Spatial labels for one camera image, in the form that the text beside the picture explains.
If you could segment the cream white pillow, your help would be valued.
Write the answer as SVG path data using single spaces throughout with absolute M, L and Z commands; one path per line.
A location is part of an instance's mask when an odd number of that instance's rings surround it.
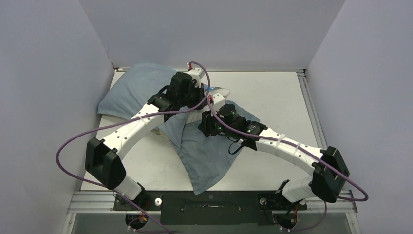
M 230 90 L 218 86 L 214 86 L 209 89 L 209 95 L 215 93 L 220 93 L 227 99 L 227 97 L 230 95 Z M 168 130 L 168 128 L 171 127 L 178 127 L 178 130 L 183 130 L 185 125 L 200 121 L 202 119 L 203 112 L 210 111 L 210 108 L 208 107 L 206 100 L 200 107 L 201 109 L 199 110 L 192 110 L 190 112 L 186 112 L 183 114 L 173 115 L 166 123 L 163 123 L 156 127 L 154 131 L 158 135 L 166 135 L 166 131 L 170 131 Z

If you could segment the patchwork and blue pillowcase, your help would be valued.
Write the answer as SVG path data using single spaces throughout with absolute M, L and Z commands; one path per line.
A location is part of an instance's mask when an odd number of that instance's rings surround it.
M 169 85 L 176 70 L 154 64 L 141 63 L 130 68 L 109 90 L 98 105 L 97 112 L 129 120 L 138 113 L 148 99 Z M 177 114 L 156 130 L 172 143 L 196 195 L 220 181 L 238 156 L 228 148 L 233 144 L 224 136 L 206 137 L 199 129 L 201 120 L 192 113 Z

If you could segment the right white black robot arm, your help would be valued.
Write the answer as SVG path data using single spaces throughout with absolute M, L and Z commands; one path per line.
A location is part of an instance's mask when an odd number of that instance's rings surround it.
M 216 117 L 211 111 L 203 112 L 198 128 L 207 137 L 231 137 L 239 142 L 241 148 L 274 155 L 308 173 L 301 180 L 284 181 L 277 189 L 275 202 L 282 209 L 310 197 L 335 203 L 345 184 L 338 173 L 349 176 L 338 149 L 331 146 L 315 148 L 293 141 L 260 122 L 240 116 L 233 104 L 221 107 Z

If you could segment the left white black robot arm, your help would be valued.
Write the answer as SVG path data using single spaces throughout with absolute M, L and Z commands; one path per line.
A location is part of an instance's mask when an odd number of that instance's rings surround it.
M 103 187 L 116 190 L 126 197 L 126 203 L 138 210 L 144 206 L 144 188 L 127 175 L 122 160 L 127 152 L 147 133 L 166 122 L 182 107 L 198 106 L 204 98 L 200 68 L 177 72 L 170 85 L 154 94 L 142 109 L 123 125 L 102 139 L 92 138 L 86 147 L 85 169 Z

